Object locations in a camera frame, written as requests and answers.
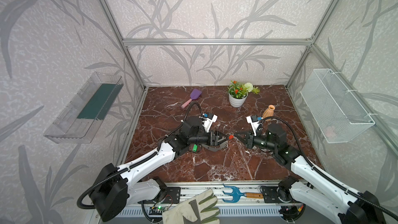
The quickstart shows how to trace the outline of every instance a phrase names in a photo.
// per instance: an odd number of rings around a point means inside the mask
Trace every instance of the orange vase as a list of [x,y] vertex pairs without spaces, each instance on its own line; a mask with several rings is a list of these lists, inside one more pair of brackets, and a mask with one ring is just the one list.
[[264,111],[263,113],[263,118],[273,116],[273,111],[275,110],[274,105],[269,105],[268,109]]

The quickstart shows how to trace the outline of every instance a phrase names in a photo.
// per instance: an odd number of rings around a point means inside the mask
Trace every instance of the wooden handle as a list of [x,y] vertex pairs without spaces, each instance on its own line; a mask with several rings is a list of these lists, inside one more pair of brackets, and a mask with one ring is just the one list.
[[261,193],[251,193],[251,192],[246,192],[245,193],[245,197],[247,197],[247,198],[259,198],[259,199],[264,198],[263,194],[261,194]]
[[189,103],[191,103],[192,99],[187,100],[184,104],[182,104],[181,108],[184,109]]

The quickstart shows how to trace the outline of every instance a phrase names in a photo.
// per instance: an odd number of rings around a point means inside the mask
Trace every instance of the purple plastic spatula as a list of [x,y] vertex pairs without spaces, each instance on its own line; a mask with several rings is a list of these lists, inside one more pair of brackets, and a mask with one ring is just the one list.
[[197,90],[196,88],[191,92],[191,98],[187,100],[184,104],[181,105],[181,108],[184,109],[193,99],[197,99],[202,91]]

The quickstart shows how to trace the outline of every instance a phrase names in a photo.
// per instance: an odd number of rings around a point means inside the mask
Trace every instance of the pink handle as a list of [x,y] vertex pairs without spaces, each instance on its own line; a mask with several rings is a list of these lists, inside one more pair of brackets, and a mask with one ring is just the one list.
[[191,103],[192,99],[187,100],[184,104],[182,104],[181,108],[184,109],[189,103]]

